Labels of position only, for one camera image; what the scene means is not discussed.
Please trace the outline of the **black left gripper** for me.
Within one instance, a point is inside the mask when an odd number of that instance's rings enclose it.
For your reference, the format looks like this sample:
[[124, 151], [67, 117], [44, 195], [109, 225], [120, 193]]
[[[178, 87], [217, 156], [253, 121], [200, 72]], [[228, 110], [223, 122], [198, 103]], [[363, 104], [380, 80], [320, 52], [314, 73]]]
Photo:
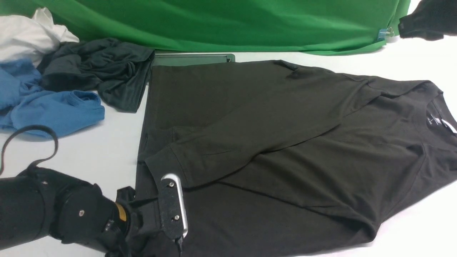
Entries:
[[[105, 257], [145, 257], [146, 245], [162, 231], [158, 198], [145, 201], [116, 200], [118, 218], [111, 218], [105, 226], [103, 236], [112, 236], [113, 241], [105, 246]], [[183, 255], [184, 238], [171, 240], [177, 255]]]

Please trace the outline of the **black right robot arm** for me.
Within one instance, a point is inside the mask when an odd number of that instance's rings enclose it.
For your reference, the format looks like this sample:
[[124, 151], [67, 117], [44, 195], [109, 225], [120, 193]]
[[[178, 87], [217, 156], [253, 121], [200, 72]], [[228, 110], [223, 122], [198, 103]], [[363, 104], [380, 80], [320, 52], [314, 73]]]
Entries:
[[422, 0], [414, 12], [399, 19], [402, 39], [441, 40], [457, 35], [456, 0]]

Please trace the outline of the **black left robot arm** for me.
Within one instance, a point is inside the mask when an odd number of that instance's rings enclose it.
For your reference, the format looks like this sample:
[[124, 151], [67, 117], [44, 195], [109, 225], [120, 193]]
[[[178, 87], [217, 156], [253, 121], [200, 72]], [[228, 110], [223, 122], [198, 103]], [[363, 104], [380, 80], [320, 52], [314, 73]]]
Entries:
[[137, 200], [132, 187], [110, 200], [101, 188], [46, 168], [1, 179], [1, 250], [47, 236], [79, 244], [106, 257], [140, 257], [157, 234], [182, 254], [188, 222], [180, 179], [166, 174], [158, 197]]

